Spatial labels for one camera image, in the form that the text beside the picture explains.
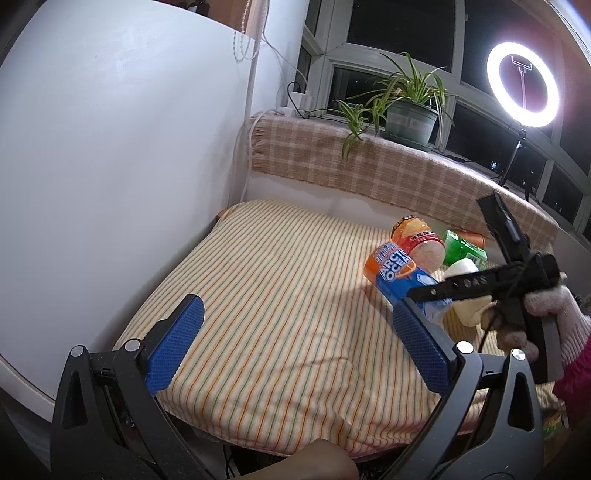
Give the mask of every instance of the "white cord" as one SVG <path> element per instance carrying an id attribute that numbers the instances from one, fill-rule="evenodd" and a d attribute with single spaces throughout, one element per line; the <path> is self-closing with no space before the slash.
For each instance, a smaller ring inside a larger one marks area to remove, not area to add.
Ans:
<path id="1" fill-rule="evenodd" d="M 252 133 L 255 130 L 257 123 L 261 120 L 261 118 L 266 114 L 273 112 L 277 115 L 282 115 L 283 113 L 278 112 L 275 109 L 263 110 L 262 112 L 255 113 L 253 116 L 256 116 L 255 121 L 252 123 L 251 129 L 248 132 L 248 144 L 246 145 L 246 157 L 248 159 L 248 169 L 246 171 L 246 179 L 244 182 L 244 188 L 242 189 L 242 194 L 240 195 L 240 203 L 244 202 L 244 197 L 246 196 L 246 188 L 248 187 L 248 182 L 251 178 L 251 169 L 252 169 Z"/>
<path id="2" fill-rule="evenodd" d="M 265 32 L 265 27 L 267 26 L 267 19 L 269 18 L 269 2 L 270 0 L 264 0 L 264 6 L 263 6 L 263 11 L 264 11 L 264 15 L 263 15 L 263 22 L 262 22 L 262 33 L 264 35 Z M 244 60 L 254 60 L 256 58 L 256 56 L 258 55 L 260 49 L 261 49 L 261 43 L 259 42 L 259 44 L 256 47 L 256 50 L 252 53 L 252 56 L 249 57 L 248 56 L 248 49 L 251 46 L 251 38 L 250 36 L 248 36 L 246 34 L 246 15 L 250 9 L 251 6 L 251 0 L 246 0 L 246 5 L 244 6 L 244 12 L 242 12 L 242 22 L 240 25 L 240 33 L 242 34 L 240 37 L 240 56 L 238 56 L 237 52 L 236 52 L 236 36 L 238 35 L 238 32 L 236 30 L 234 30 L 234 42 L 232 44 L 232 51 L 234 53 L 234 59 L 236 60 L 237 63 L 242 63 Z M 244 48 L 244 37 L 248 36 L 248 43 L 246 44 L 246 49 Z"/>
<path id="3" fill-rule="evenodd" d="M 307 88 L 307 84 L 308 84 L 308 80 L 306 80 L 306 75 L 304 75 L 302 73 L 302 71 L 298 69 L 298 67 L 296 67 L 289 60 L 287 60 L 287 58 L 285 58 L 279 50 L 277 50 L 273 45 L 271 45 L 271 43 L 267 39 L 267 36 L 265 35 L 264 30 L 263 30 L 261 39 L 263 40 L 263 42 L 265 42 L 267 45 L 269 45 L 271 47 L 271 50 L 275 54 L 275 58 L 277 59 L 277 62 L 279 63 L 280 66 L 282 66 L 282 65 L 281 65 L 281 60 L 279 60 L 279 58 L 277 58 L 278 55 L 285 61 L 285 63 L 287 63 L 291 68 L 293 68 L 296 72 L 298 72 L 301 75 L 302 79 L 304 80 L 305 85 L 300 85 L 300 87 L 302 87 L 305 92 L 306 88 Z M 281 79 L 283 80 L 283 86 L 285 88 L 287 88 L 287 81 L 285 80 L 285 77 L 283 76 L 283 68 L 281 69 Z"/>

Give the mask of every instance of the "striped fabric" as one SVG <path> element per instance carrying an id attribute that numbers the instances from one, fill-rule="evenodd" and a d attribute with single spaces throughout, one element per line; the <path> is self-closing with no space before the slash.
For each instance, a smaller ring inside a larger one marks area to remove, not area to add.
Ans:
<path id="1" fill-rule="evenodd" d="M 230 208 L 140 308 L 117 342 L 143 338 L 189 293 L 204 325 L 168 390 L 166 410 L 227 442 L 289 455 L 324 438 L 361 457 L 408 443 L 435 408 L 391 308 L 363 277 L 388 232 L 277 200 Z M 445 320 L 455 340 L 479 329 Z M 494 336 L 485 351 L 498 353 Z M 539 388 L 544 407 L 558 401 Z M 468 423 L 476 418 L 479 393 Z"/>

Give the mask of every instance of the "blue gripper pad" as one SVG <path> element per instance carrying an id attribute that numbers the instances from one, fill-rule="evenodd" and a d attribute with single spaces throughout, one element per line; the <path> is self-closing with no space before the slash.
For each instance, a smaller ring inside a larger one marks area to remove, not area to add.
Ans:
<path id="1" fill-rule="evenodd" d="M 427 388 L 433 393 L 445 395 L 451 383 L 450 358 L 433 339 L 432 333 L 438 334 L 437 330 L 440 330 L 445 337 L 449 337 L 438 325 L 424 325 L 419 314 L 418 310 L 413 312 L 405 301 L 398 301 L 394 305 L 392 324 Z M 445 338 L 443 340 L 446 345 L 448 342 Z"/>
<path id="2" fill-rule="evenodd" d="M 174 374 L 203 325 L 204 316 L 203 300 L 195 297 L 150 356 L 145 384 L 152 395 L 165 390 L 172 382 Z"/>

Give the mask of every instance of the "white bottle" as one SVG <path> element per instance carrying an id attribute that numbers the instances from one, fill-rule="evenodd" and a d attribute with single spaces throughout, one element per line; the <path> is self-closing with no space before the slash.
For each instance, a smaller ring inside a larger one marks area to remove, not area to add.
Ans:
<path id="1" fill-rule="evenodd" d="M 475 273 L 478 271 L 476 264 L 468 259 L 462 258 L 447 269 L 443 278 L 454 277 L 466 273 Z M 480 297 L 477 299 L 458 300 L 453 302 L 452 307 L 456 311 L 462 325 L 466 327 L 475 327 L 480 323 L 482 312 L 491 304 L 492 297 Z"/>

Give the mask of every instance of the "pink sleeve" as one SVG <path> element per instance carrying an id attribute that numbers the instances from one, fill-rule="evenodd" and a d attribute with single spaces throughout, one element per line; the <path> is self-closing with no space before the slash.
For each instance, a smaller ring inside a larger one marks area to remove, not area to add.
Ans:
<path id="1" fill-rule="evenodd" d="M 574 425 L 591 404 L 591 337 L 579 357 L 564 369 L 564 377 L 554 386 L 554 394 L 566 403 L 569 422 Z"/>

